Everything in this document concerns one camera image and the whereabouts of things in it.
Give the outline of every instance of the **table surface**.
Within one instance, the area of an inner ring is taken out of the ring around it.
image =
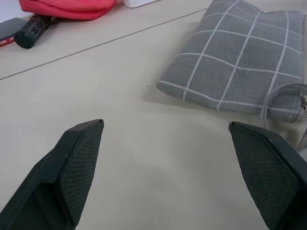
[[[304,0],[250,2],[307,12]],[[266,230],[227,129],[234,120],[260,126],[260,118],[211,111],[155,87],[209,4],[118,5],[92,22],[52,26],[32,49],[0,48],[0,208],[66,129],[102,118],[78,230]],[[292,137],[305,129],[275,125]]]

